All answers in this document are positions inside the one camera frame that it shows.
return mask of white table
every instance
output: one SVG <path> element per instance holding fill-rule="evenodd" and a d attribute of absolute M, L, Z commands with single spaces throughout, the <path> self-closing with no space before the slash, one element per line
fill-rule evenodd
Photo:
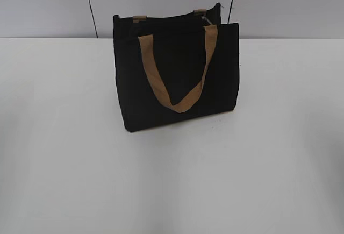
<path fill-rule="evenodd" d="M 242 39 L 233 112 L 125 131 L 111 39 L 0 40 L 0 233 L 344 233 L 344 39 Z"/>

